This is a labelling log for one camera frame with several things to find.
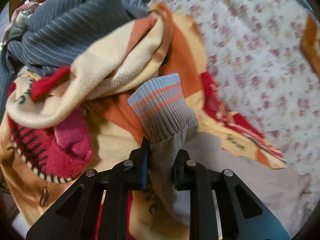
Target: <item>ribbed cuff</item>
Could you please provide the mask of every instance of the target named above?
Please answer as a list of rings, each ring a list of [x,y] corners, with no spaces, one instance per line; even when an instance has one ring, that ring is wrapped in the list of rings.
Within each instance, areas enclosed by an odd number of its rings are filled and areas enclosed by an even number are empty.
[[[146,129],[150,143],[174,135],[192,117],[176,73],[145,82],[128,98],[128,103]]]

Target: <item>white floral fabric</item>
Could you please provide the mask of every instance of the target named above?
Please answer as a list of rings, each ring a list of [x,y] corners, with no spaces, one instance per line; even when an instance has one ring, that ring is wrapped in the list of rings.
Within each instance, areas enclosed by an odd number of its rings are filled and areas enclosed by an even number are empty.
[[[320,85],[300,52],[309,11],[296,0],[151,0],[194,16],[231,110],[282,150],[289,167],[311,175],[312,210],[320,197]]]

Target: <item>gray striped fabric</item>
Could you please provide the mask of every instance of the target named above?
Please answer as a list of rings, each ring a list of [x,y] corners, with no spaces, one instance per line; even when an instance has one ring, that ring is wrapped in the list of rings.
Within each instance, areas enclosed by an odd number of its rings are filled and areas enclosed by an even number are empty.
[[[27,20],[28,31],[1,51],[0,119],[8,85],[22,65],[40,76],[70,65],[96,40],[148,15],[142,0],[47,0]]]

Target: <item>bed sheet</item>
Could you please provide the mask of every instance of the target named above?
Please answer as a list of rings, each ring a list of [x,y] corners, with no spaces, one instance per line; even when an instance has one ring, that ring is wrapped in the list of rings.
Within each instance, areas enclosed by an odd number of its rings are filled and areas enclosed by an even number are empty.
[[[310,13],[296,0],[151,0],[194,16],[220,96],[282,150],[290,168],[310,174],[320,197],[320,85],[300,52]]]

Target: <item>silver screw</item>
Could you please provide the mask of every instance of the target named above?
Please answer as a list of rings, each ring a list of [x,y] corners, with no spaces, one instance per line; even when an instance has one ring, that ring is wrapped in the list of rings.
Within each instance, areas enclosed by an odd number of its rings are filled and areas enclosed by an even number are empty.
[[[87,170],[85,173],[88,177],[92,177],[96,174],[96,171],[93,169]]]
[[[224,175],[228,176],[228,177],[232,177],[233,176],[233,171],[232,170],[225,170]]]
[[[196,162],[193,160],[188,160],[187,165],[193,167],[193,166],[196,166]]]
[[[126,167],[130,167],[132,164],[133,164],[133,161],[132,161],[132,160],[125,160],[125,161],[123,162],[123,165],[126,166]]]

